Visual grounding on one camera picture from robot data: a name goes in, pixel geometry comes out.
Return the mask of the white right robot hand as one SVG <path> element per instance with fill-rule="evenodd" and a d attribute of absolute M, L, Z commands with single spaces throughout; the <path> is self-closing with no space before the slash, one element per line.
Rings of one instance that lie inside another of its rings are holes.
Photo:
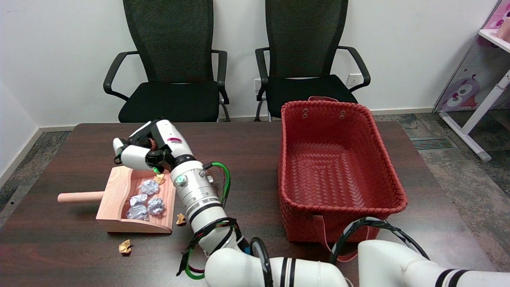
<path fill-rule="evenodd" d="M 196 160 L 182 134 L 169 120 L 161 117 L 145 123 L 127 139 L 115 138 L 113 149 L 116 165 L 152 170 L 156 174 Z"/>

